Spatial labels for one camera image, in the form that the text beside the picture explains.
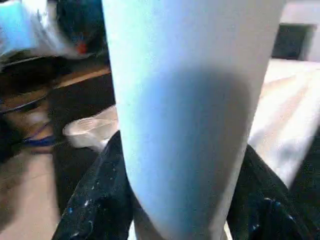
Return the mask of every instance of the blue cable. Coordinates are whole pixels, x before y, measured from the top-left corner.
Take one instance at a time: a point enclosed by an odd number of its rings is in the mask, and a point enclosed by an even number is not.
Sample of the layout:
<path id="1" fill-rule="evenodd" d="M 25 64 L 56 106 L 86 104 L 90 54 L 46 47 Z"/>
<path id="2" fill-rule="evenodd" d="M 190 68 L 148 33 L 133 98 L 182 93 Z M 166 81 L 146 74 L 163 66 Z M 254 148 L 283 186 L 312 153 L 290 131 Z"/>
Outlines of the blue cable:
<path id="1" fill-rule="evenodd" d="M 24 140 L 30 140 L 36 137 L 39 133 L 41 133 L 45 128 L 49 125 L 50 122 L 46 122 L 42 127 L 40 127 L 34 134 L 31 136 L 26 137 Z"/>
<path id="2" fill-rule="evenodd" d="M 53 144 L 55 144 L 55 137 L 53 135 L 51 135 L 51 136 L 46 136 L 44 138 L 35 139 L 35 140 L 25 138 L 22 140 L 22 142 L 28 146 L 47 147 L 47 146 L 52 146 Z"/>

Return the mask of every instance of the white tube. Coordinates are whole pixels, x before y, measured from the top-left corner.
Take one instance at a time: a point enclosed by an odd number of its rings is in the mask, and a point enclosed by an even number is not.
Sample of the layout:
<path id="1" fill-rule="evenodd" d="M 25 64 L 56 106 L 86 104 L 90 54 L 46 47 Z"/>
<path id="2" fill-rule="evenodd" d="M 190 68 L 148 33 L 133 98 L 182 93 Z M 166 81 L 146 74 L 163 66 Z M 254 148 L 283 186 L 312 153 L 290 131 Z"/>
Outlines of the white tube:
<path id="1" fill-rule="evenodd" d="M 103 0 L 128 179 L 163 238 L 220 239 L 283 4 Z"/>

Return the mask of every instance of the floor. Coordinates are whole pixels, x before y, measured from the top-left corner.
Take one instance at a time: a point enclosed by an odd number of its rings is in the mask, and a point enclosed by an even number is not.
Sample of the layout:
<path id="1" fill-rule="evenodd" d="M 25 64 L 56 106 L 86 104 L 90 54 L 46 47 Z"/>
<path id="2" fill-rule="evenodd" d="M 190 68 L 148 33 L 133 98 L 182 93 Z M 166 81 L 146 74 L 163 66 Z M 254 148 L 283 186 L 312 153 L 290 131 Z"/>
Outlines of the floor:
<path id="1" fill-rule="evenodd" d="M 0 240 L 50 240 L 58 223 L 51 154 L 27 150 L 0 166 Z"/>

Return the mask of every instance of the red object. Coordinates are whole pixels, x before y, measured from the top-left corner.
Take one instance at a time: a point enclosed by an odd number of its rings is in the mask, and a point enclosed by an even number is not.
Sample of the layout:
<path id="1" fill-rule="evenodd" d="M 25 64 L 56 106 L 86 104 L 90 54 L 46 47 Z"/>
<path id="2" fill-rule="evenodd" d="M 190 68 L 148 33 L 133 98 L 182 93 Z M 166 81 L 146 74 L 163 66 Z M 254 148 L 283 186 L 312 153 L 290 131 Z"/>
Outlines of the red object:
<path id="1" fill-rule="evenodd" d="M 83 42 L 80 42 L 77 46 L 76 46 L 76 50 L 78 53 L 80 54 L 85 54 L 87 53 L 87 45 Z"/>

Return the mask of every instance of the wall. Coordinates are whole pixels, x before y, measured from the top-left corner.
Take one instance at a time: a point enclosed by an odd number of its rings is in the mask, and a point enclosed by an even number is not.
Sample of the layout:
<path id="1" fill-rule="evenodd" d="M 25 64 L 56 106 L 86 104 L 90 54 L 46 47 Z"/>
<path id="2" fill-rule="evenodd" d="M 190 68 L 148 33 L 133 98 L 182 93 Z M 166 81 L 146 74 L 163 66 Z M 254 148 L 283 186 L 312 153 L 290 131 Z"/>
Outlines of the wall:
<path id="1" fill-rule="evenodd" d="M 283 10 L 280 21 L 315 25 L 306 60 L 320 62 L 320 2 L 307 0 L 289 2 Z"/>

